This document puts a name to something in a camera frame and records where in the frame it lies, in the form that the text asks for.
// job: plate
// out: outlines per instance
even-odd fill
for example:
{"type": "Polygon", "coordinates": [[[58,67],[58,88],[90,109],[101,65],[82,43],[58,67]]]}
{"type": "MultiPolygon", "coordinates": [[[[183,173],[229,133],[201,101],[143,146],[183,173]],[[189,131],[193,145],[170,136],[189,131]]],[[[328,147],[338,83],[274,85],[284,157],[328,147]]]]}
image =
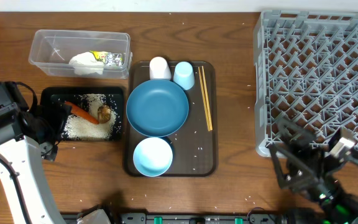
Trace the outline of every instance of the plate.
{"type": "Polygon", "coordinates": [[[160,138],[141,141],[134,151],[136,169],[147,177],[159,176],[169,169],[173,154],[170,145],[160,138]]]}
{"type": "Polygon", "coordinates": [[[148,137],[164,137],[186,121],[189,102],[185,92],[169,80],[149,80],[128,97],[127,118],[131,126],[148,137]]]}

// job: carrot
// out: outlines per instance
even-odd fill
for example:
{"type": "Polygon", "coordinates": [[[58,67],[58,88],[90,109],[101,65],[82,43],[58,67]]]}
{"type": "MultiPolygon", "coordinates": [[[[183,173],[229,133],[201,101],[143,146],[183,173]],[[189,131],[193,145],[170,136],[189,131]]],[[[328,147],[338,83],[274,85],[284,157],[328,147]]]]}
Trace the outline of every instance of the carrot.
{"type": "Polygon", "coordinates": [[[70,102],[65,102],[66,105],[71,106],[71,113],[75,114],[81,118],[84,118],[85,120],[89,121],[90,123],[93,124],[99,124],[99,121],[92,117],[88,112],[86,112],[85,110],[81,109],[80,107],[78,107],[77,105],[70,103],[70,102]]]}

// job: wooden chopstick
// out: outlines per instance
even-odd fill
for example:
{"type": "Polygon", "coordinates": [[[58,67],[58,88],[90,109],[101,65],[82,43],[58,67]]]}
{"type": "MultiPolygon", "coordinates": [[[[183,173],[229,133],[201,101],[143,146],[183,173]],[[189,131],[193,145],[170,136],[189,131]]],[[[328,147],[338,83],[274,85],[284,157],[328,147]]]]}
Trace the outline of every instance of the wooden chopstick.
{"type": "Polygon", "coordinates": [[[209,130],[212,131],[212,119],[211,119],[211,110],[209,109],[209,98],[208,98],[208,90],[206,88],[206,81],[205,81],[205,73],[204,73],[204,66],[203,68],[203,79],[204,79],[204,92],[205,92],[205,102],[206,102],[206,110],[208,112],[208,121],[209,121],[209,130]]]}
{"type": "Polygon", "coordinates": [[[202,77],[201,77],[200,67],[198,67],[198,75],[200,76],[200,87],[201,87],[201,94],[202,94],[202,96],[203,96],[206,127],[207,127],[208,131],[210,131],[210,128],[209,128],[209,118],[208,118],[208,112],[207,112],[207,109],[206,109],[206,102],[205,102],[205,95],[204,95],[203,79],[202,79],[202,77]]]}

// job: metal grid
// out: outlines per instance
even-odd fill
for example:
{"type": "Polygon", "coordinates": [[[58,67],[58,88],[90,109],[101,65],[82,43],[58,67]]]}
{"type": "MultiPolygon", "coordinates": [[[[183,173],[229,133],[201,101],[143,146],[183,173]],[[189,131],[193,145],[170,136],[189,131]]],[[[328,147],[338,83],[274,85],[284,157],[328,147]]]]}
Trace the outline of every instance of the metal grid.
{"type": "Polygon", "coordinates": [[[345,127],[358,150],[358,14],[265,11],[254,34],[259,154],[282,141],[278,118],[314,132],[314,147],[345,127]]]}

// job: food wrapper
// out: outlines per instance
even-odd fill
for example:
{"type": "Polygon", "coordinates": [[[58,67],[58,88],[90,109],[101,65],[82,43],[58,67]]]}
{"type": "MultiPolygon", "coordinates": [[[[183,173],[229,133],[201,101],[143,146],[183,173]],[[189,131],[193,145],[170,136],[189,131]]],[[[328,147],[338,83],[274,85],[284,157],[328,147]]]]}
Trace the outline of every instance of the food wrapper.
{"type": "Polygon", "coordinates": [[[99,62],[103,62],[106,66],[121,66],[122,65],[122,54],[114,54],[110,52],[99,52],[90,50],[95,59],[99,62]]]}

